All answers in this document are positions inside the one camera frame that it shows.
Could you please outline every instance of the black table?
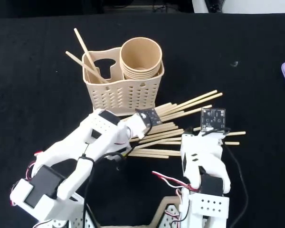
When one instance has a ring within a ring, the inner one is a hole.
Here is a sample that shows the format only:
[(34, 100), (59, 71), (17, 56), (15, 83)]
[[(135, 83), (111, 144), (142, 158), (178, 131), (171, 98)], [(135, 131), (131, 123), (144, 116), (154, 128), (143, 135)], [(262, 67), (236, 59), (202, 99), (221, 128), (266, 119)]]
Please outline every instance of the black table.
[[(234, 131), (247, 131), (232, 139), (241, 142), (232, 151), (250, 197), (237, 227), (285, 228), (285, 15), (210, 14), (0, 19), (1, 228), (34, 224), (26, 212), (10, 207), (11, 185), (23, 177), (35, 151), (63, 139), (92, 111), (81, 68), (64, 54), (82, 55), (74, 27), (91, 50), (118, 47), (136, 36), (158, 41), (166, 69), (158, 105), (222, 91), (211, 103), (227, 109)], [(195, 114), (175, 123), (188, 127), (199, 121)], [(223, 161), (232, 181), (232, 221), (244, 196), (234, 162), (225, 153)], [(148, 224), (162, 197), (173, 195), (151, 170), (181, 178), (180, 162), (129, 158), (123, 171), (104, 162), (88, 201), (96, 219), (102, 225)], [(70, 165), (60, 169), (67, 172)]]

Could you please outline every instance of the black circuit board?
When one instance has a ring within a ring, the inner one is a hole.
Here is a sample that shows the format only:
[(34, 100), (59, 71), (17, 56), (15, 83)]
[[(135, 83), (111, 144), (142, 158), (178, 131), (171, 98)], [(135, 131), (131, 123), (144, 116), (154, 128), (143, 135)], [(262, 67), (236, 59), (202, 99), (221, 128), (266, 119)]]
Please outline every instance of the black circuit board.
[(226, 110), (221, 108), (203, 108), (201, 110), (200, 126), (201, 132), (208, 131), (207, 128), (223, 129), (226, 122)]
[(152, 123), (152, 127), (162, 124), (161, 119), (154, 108), (136, 109), (136, 112), (141, 114), (141, 116), (143, 117), (142, 120), (147, 127), (150, 127), (150, 120)]

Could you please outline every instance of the beige plastic basket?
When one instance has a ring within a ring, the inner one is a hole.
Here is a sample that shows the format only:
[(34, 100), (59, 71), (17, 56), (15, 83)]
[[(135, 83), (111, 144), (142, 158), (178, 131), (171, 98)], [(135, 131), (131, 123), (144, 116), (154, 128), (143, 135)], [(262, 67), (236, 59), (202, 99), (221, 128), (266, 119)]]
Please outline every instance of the beige plastic basket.
[[(92, 60), (113, 59), (115, 64), (110, 67), (111, 78), (109, 83), (101, 84), (97, 78), (91, 75), (84, 67), (83, 80), (89, 91), (93, 108), (102, 108), (112, 111), (116, 115), (131, 115), (135, 109), (155, 107), (155, 98), (164, 74), (164, 66), (161, 63), (157, 76), (146, 80), (124, 79), (119, 64), (120, 47), (106, 51), (89, 51)], [(87, 56), (82, 56), (82, 61), (91, 67)]]

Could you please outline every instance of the stacked paper cups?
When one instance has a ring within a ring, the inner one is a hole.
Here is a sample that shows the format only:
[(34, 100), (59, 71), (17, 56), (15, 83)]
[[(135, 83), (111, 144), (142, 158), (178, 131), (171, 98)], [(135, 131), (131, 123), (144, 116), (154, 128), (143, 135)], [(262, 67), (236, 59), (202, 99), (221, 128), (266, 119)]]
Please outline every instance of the stacked paper cups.
[(145, 80), (157, 76), (161, 60), (161, 47), (149, 38), (130, 39), (120, 50), (120, 67), (125, 79)]

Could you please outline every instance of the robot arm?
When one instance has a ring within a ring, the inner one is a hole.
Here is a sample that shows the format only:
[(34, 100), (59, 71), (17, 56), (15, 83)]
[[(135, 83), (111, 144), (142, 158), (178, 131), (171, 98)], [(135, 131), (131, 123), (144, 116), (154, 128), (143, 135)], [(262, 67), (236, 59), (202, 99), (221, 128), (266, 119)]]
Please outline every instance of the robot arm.
[[(32, 179), (21, 179), (10, 199), (38, 220), (69, 220), (82, 210), (83, 199), (75, 191), (89, 177), (94, 162), (110, 152), (127, 153), (130, 138), (143, 137), (146, 128), (139, 114), (120, 121), (111, 112), (96, 109), (64, 140), (37, 156)], [(77, 160), (77, 166), (64, 178), (51, 166), (67, 159)]]
[[(221, 161), (223, 133), (211, 133), (203, 137), (183, 134), (181, 157), (183, 175), (193, 188), (199, 192), (182, 190), (180, 219), (181, 228), (226, 228), (229, 198), (224, 197), (230, 191), (230, 179), (225, 164)], [(203, 225), (203, 217), (208, 220)]]

